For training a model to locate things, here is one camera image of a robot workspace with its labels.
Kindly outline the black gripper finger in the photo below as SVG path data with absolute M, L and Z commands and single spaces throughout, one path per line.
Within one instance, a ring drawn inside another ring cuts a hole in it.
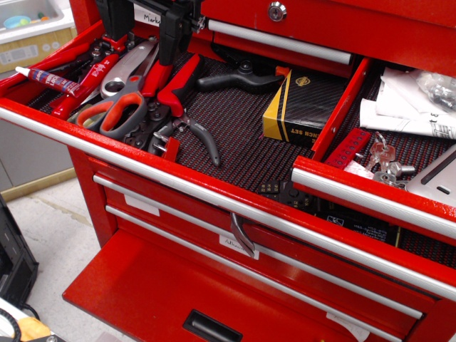
M 120 40 L 135 26 L 133 2 L 128 0 L 96 0 L 105 32 L 113 40 Z
M 176 53 L 186 51 L 192 34 L 199 30 L 199 6 L 171 6 L 167 9 L 160 18 L 160 65 L 172 65 Z

